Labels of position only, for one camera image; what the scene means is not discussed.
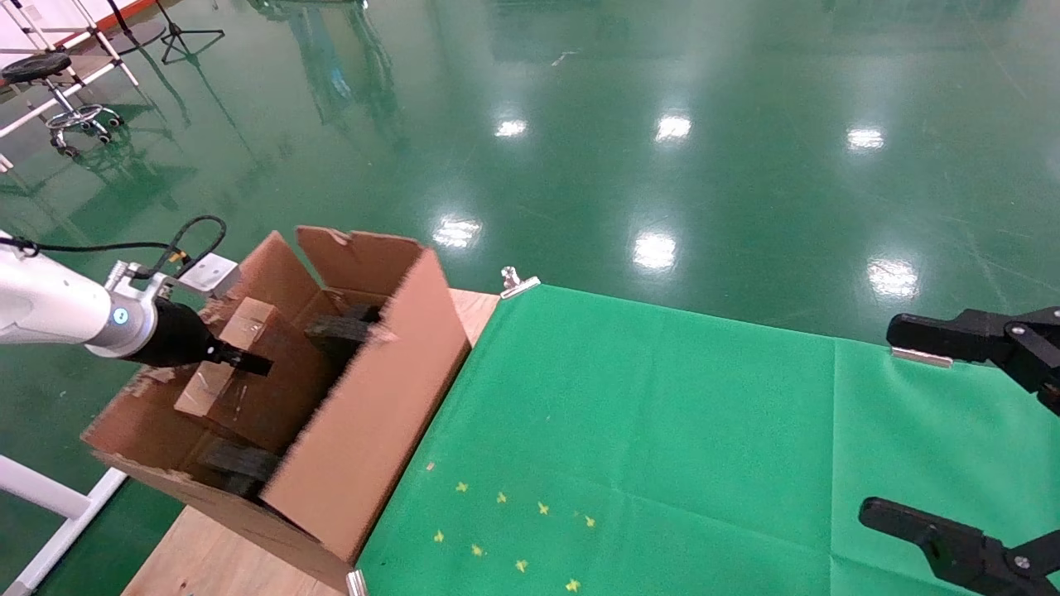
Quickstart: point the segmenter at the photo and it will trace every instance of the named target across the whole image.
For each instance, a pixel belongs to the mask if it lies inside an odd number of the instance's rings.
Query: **wooden tabletop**
[[[472,346],[498,297],[453,290]],[[192,507],[173,523],[122,596],[346,596]]]

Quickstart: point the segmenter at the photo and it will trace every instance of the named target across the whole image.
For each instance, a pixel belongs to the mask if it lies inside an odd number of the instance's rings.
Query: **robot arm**
[[[12,236],[0,230],[0,239]],[[143,269],[119,261],[101,285],[42,255],[0,243],[0,344],[82,344],[92,353],[156,367],[226,362],[268,374],[271,362],[214,337],[191,308],[171,302],[174,286],[220,295],[238,265],[207,255],[208,277],[155,273],[145,290],[129,283]]]

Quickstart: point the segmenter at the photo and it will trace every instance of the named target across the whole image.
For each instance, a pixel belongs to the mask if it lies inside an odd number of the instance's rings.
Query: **green cloth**
[[[541,286],[498,306],[358,566],[372,596],[965,594],[862,499],[1018,544],[1060,528],[1057,428],[995,369]]]

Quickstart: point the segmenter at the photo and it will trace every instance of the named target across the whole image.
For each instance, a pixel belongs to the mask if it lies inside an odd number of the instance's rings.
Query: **black stool seat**
[[[70,67],[70,56],[63,52],[48,52],[22,58],[0,70],[7,83],[29,83],[58,74]]]

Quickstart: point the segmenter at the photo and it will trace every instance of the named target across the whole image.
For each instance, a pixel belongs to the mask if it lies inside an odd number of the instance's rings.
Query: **cardboard box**
[[[272,232],[242,263],[240,283],[204,311],[214,333],[247,297],[298,329],[352,303],[381,305],[382,320],[262,491],[267,507],[215,488],[223,478],[196,461],[215,436],[174,409],[194,365],[141,369],[82,438],[103,462],[341,591],[470,345],[429,248],[314,227],[297,238],[324,287]]]

